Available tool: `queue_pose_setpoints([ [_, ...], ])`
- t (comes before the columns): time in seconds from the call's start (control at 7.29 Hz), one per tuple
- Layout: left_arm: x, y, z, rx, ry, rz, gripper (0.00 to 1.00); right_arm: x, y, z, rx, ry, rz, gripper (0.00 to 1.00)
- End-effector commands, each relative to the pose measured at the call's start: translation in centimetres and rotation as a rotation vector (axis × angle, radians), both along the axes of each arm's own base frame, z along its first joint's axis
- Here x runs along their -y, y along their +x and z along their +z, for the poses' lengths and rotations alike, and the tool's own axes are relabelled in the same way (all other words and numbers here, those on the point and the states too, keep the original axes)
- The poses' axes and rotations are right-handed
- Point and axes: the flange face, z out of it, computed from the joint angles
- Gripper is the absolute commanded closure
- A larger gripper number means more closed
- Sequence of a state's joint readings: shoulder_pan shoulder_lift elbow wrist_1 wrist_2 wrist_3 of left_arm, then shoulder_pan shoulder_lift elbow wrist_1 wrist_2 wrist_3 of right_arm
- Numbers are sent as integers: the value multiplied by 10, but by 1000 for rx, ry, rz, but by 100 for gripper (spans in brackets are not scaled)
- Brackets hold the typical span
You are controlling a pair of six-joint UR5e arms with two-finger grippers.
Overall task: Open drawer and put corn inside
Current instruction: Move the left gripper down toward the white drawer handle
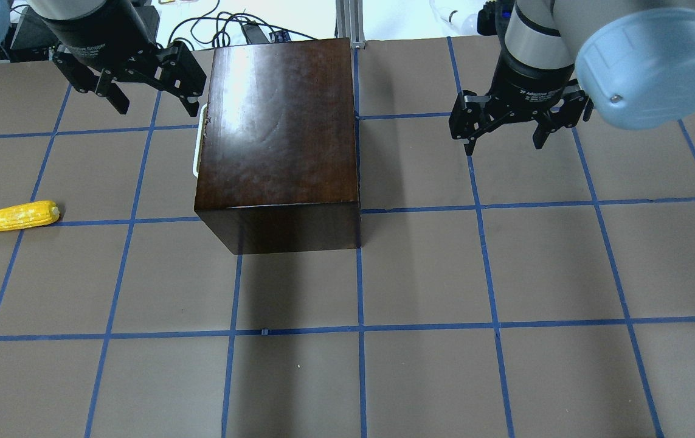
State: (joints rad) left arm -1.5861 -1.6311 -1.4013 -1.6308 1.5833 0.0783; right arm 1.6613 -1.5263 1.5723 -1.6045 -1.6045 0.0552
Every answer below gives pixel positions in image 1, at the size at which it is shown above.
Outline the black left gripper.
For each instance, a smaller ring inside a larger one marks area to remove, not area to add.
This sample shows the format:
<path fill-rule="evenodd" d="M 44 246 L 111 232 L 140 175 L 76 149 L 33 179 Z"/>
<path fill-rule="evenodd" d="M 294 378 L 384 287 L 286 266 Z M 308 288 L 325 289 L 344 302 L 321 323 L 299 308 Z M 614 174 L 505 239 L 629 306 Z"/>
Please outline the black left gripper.
<path fill-rule="evenodd" d="M 93 92 L 125 115 L 130 100 L 114 80 L 139 71 L 190 117 L 199 114 L 206 73 L 185 42 L 156 43 L 133 2 L 39 1 L 38 16 L 58 39 L 52 62 L 75 91 Z"/>

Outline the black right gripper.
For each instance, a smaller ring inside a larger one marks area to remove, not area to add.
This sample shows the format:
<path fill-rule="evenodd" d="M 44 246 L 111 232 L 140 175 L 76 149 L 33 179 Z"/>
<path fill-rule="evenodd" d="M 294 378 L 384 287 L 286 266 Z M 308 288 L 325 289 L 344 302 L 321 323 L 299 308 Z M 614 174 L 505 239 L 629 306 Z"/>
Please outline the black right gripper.
<path fill-rule="evenodd" d="M 556 69 L 528 66 L 503 48 L 487 95 L 472 91 L 457 94 L 448 117 L 454 141 L 460 141 L 466 156 L 472 156 L 476 141 L 511 123 L 520 122 L 520 112 L 534 114 L 534 149 L 541 150 L 551 133 L 573 128 L 579 121 L 588 122 L 594 102 L 579 85 L 567 85 L 572 78 L 573 63 Z M 553 105 L 562 100 L 558 110 Z"/>

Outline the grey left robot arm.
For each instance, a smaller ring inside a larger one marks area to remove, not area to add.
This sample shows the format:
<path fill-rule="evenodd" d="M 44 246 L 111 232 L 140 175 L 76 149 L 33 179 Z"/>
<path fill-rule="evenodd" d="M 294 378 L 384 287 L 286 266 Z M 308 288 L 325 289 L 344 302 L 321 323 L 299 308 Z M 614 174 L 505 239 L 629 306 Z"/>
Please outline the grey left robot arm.
<path fill-rule="evenodd" d="M 93 92 L 126 114 L 130 100 L 120 83 L 144 83 L 180 100 L 189 116 L 200 112 L 206 73 L 188 44 L 161 47 L 130 1 L 30 1 L 57 41 L 52 62 L 77 92 Z M 0 1 L 0 44 L 10 3 Z"/>

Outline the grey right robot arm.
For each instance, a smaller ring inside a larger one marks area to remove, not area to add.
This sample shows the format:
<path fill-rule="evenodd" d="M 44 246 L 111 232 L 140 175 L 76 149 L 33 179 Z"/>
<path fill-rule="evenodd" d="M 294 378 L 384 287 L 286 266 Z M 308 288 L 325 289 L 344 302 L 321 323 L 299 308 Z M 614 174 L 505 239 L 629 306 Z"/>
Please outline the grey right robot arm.
<path fill-rule="evenodd" d="M 499 39 L 484 95 L 460 91 L 454 141 L 475 142 L 536 122 L 531 140 L 597 111 L 622 130 L 647 130 L 695 112 L 695 1 L 487 1 L 473 27 Z"/>

